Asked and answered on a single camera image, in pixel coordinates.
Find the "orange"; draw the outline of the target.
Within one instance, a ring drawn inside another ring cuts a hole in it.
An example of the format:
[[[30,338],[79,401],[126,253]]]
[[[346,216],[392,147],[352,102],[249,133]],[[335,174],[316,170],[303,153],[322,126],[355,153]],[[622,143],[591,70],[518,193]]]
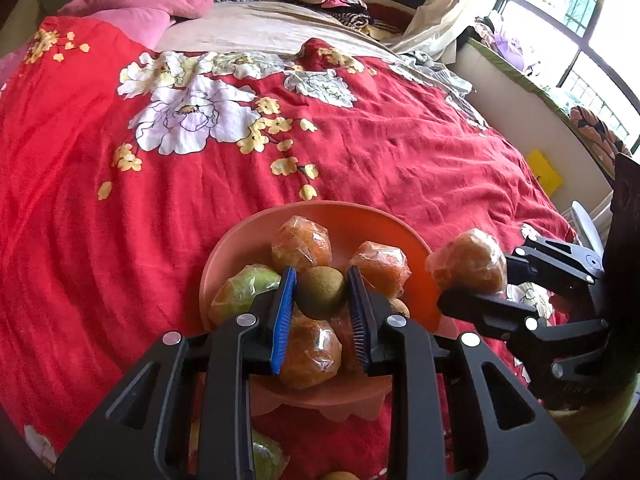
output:
[[[441,292],[449,289],[481,295],[506,292],[506,256],[492,236],[477,228],[460,233],[432,252],[425,267]]]
[[[399,298],[411,276],[405,253],[395,246],[366,240],[349,259],[359,269],[363,283],[387,298]]]
[[[288,389],[308,389],[336,376],[341,364],[342,344],[331,325],[295,310],[280,382]]]
[[[329,231],[312,220],[292,216],[273,237],[271,258],[277,269],[290,266],[298,273],[315,266],[329,266],[332,261]]]

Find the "orange small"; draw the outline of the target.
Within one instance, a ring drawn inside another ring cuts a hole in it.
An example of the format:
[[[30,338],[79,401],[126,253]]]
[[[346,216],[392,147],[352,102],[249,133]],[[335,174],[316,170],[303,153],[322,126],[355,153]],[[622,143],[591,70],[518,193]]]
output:
[[[348,307],[342,307],[340,312],[337,313],[337,316],[330,319],[330,325],[342,345],[341,367],[343,367],[346,372],[361,374],[362,367],[355,348],[352,320],[350,319]]]

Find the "green fruit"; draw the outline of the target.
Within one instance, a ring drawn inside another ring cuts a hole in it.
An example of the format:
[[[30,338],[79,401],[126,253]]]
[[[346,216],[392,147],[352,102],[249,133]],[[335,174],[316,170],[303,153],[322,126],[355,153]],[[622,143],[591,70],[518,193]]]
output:
[[[217,290],[206,309],[206,320],[219,326],[235,315],[247,312],[255,297],[279,287],[280,274],[262,264],[250,264],[234,274]]]
[[[186,471],[189,474],[196,474],[196,466],[198,466],[200,422],[199,419],[192,422],[190,428],[188,462],[186,463]],[[253,429],[252,445],[255,478],[257,480],[279,479],[288,466],[288,456],[283,453],[280,444]]]

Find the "small brown longan fruit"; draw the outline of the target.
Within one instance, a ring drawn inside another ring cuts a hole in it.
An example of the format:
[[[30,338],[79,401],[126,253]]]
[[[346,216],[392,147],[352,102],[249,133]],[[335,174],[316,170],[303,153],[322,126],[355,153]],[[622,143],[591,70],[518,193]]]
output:
[[[409,308],[399,298],[390,298],[390,306],[395,313],[402,315],[404,318],[410,318]]]
[[[330,266],[315,266],[300,274],[295,303],[307,318],[322,321],[334,318],[344,307],[346,278]]]

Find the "yellow paper card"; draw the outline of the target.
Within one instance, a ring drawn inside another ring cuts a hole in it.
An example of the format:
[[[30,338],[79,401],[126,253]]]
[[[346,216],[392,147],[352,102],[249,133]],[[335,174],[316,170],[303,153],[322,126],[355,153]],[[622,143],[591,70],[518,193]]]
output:
[[[548,159],[539,150],[531,151],[526,157],[527,165],[544,192],[552,196],[563,184],[563,178],[552,167]]]

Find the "wrapped orange in bowl back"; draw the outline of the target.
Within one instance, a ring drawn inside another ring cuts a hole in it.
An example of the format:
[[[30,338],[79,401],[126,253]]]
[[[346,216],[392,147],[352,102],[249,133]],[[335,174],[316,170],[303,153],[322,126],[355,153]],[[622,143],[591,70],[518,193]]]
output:
[[[359,269],[363,283],[387,298],[399,298],[411,276],[405,253],[395,246],[366,240],[349,259]]]

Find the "wrapped orange in bowl front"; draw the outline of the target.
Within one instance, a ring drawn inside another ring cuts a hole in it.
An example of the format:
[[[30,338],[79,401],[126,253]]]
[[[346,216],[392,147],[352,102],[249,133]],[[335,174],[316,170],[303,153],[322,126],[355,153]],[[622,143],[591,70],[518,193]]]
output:
[[[329,266],[332,261],[329,231],[312,220],[292,216],[273,237],[271,258],[277,269],[290,266],[298,273],[315,266]]]

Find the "window with grille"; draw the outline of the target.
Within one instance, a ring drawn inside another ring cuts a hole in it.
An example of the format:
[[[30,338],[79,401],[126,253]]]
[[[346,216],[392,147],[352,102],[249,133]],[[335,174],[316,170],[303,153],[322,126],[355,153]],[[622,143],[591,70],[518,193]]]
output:
[[[597,113],[639,156],[639,0],[496,0],[529,78]]]

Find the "cream curtain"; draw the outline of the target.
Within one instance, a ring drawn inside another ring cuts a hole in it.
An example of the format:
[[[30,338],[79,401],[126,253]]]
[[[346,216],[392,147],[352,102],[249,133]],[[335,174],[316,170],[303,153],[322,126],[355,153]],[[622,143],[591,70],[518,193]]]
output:
[[[439,60],[476,18],[487,15],[497,0],[426,0],[401,37],[388,48],[396,53],[422,52]]]

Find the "beige bed sheet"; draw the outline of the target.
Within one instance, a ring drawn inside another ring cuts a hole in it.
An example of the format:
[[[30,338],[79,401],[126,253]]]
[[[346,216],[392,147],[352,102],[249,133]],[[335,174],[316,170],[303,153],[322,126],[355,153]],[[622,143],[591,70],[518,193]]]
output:
[[[169,27],[155,50],[294,54],[311,39],[355,58],[398,60],[391,50],[332,16],[280,1],[216,2],[201,18]]]

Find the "pink blanket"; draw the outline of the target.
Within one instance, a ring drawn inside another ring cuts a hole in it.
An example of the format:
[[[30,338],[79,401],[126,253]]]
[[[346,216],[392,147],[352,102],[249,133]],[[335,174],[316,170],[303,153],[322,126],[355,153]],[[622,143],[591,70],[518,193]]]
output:
[[[201,18],[215,0],[72,0],[58,14],[93,18],[153,49],[177,18]]]

